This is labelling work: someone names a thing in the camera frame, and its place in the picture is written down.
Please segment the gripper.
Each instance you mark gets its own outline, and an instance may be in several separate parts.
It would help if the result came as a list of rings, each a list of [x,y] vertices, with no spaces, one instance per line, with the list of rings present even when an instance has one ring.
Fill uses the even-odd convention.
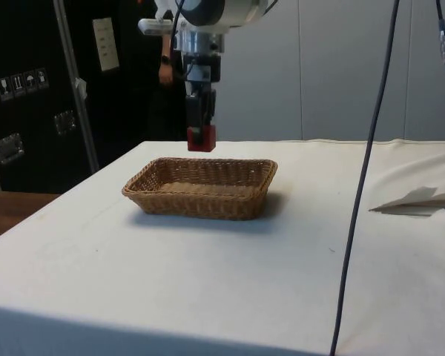
[[[204,115],[202,85],[194,82],[215,83],[220,81],[220,56],[183,56],[187,95],[185,99],[187,126],[190,131],[188,140],[193,145],[204,142],[203,124],[211,125],[215,114],[217,92],[210,88],[204,92]]]

